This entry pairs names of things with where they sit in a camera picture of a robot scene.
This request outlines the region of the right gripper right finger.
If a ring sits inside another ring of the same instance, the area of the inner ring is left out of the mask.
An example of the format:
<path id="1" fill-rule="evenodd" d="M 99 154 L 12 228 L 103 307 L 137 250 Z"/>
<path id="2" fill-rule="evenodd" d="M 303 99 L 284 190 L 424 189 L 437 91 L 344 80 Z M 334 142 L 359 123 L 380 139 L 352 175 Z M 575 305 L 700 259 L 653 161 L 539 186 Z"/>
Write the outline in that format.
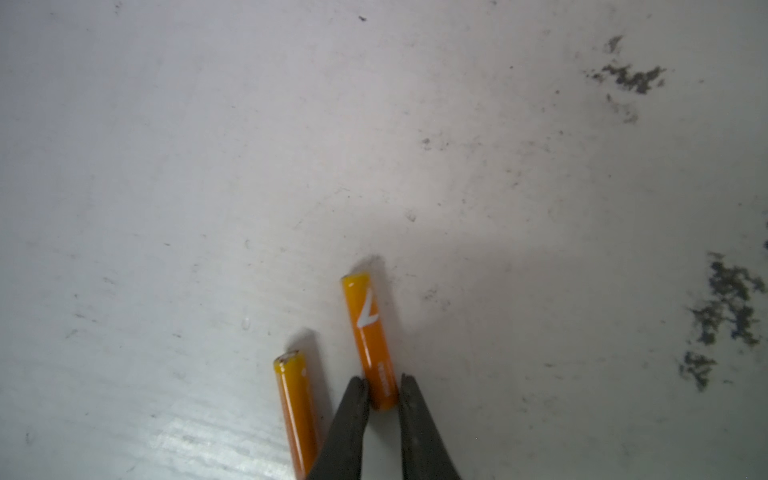
<path id="1" fill-rule="evenodd" d="M 402 478 L 460 480 L 415 377 L 401 376 L 398 401 Z"/>

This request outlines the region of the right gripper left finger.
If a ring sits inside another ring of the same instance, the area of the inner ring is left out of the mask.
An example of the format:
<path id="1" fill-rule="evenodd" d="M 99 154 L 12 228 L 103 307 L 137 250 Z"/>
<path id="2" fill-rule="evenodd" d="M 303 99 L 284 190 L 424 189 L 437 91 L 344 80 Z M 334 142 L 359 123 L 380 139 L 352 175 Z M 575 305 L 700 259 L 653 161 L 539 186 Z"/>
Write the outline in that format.
<path id="1" fill-rule="evenodd" d="M 370 414 L 368 382 L 353 376 L 330 425 L 308 480 L 359 480 L 364 433 Z"/>

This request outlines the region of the orange AAA battery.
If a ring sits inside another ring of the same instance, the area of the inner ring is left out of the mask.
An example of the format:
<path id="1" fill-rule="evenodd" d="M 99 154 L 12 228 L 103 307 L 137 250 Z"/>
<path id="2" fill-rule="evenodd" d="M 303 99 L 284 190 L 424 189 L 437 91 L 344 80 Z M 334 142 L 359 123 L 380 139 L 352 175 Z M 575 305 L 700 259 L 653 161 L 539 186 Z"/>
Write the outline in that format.
<path id="1" fill-rule="evenodd" d="M 389 410 L 398 403 L 398 387 L 371 276 L 356 272 L 340 283 L 372 407 Z"/>
<path id="2" fill-rule="evenodd" d="M 274 360 L 273 369 L 295 477 L 306 479 L 321 444 L 306 358 L 300 350 L 291 350 Z"/>

